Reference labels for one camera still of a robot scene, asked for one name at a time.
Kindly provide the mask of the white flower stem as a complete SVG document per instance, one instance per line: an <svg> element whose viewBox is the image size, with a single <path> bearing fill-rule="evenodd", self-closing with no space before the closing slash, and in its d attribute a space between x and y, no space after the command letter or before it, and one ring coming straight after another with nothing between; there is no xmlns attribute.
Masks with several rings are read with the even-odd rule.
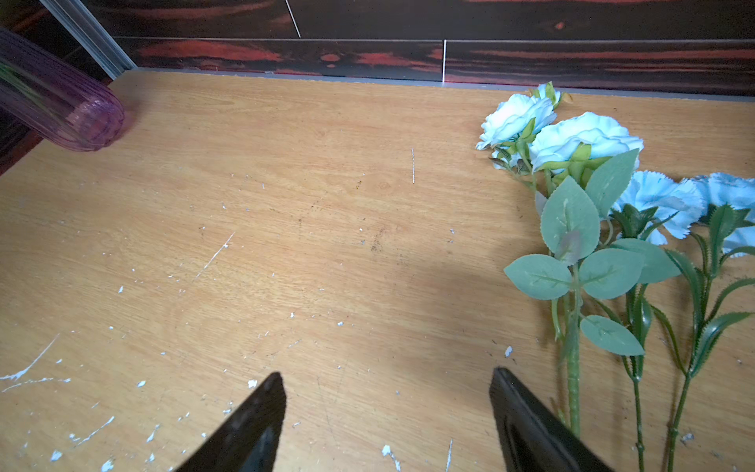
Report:
<svg viewBox="0 0 755 472"><path fill-rule="evenodd" d="M516 259L505 275L521 293L550 304L566 365L562 418L579 433L581 340L641 359L650 325L646 290L676 277L678 267L650 240L654 208L619 208L642 140L607 116L559 120L567 99L552 83L513 94L486 118L477 147L533 194L546 252Z"/></svg>

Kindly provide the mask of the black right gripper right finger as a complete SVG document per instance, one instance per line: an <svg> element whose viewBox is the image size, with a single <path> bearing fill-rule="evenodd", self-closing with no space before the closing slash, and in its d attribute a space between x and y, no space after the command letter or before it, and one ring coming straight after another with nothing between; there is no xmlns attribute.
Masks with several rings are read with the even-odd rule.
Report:
<svg viewBox="0 0 755 472"><path fill-rule="evenodd" d="M489 389L508 471L611 472L509 369Z"/></svg>

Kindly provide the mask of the blue purple glass vase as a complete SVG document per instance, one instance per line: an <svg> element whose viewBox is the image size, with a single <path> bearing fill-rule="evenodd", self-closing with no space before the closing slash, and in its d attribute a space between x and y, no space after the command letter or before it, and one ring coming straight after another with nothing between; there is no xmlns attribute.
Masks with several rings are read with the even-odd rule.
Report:
<svg viewBox="0 0 755 472"><path fill-rule="evenodd" d="M23 37L1 30L1 108L69 151L99 151L126 113L110 88Z"/></svg>

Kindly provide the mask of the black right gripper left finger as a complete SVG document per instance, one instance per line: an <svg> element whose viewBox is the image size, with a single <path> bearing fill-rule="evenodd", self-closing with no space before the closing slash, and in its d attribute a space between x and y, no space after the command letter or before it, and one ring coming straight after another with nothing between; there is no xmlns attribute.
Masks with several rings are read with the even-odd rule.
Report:
<svg viewBox="0 0 755 472"><path fill-rule="evenodd" d="M273 470L286 403L282 376L274 372L177 471Z"/></svg>

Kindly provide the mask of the small light blue flower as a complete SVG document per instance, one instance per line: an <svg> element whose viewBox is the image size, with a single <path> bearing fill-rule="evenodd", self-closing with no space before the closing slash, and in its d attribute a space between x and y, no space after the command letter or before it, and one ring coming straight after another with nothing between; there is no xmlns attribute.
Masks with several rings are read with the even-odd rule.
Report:
<svg viewBox="0 0 755 472"><path fill-rule="evenodd" d="M658 308L653 309L653 314L672 342L670 351L676 367L683 375L681 394L668 425L668 471L674 470L680 423L692 381L703 370L724 332L754 316L752 308L729 313L722 311L729 295L739 289L753 287L752 277L731 282L717 296L713 295L714 283L722 274L727 261L754 254L754 180L713 173L695 177L690 182L701 192L703 198L703 212L697 223L708 228L705 236L695 232L690 234L700 250L701 265L695 265L690 257L678 250L667 252L670 261L680 270L691 296L691 346L688 355L681 355L674 329L666 315Z"/></svg>

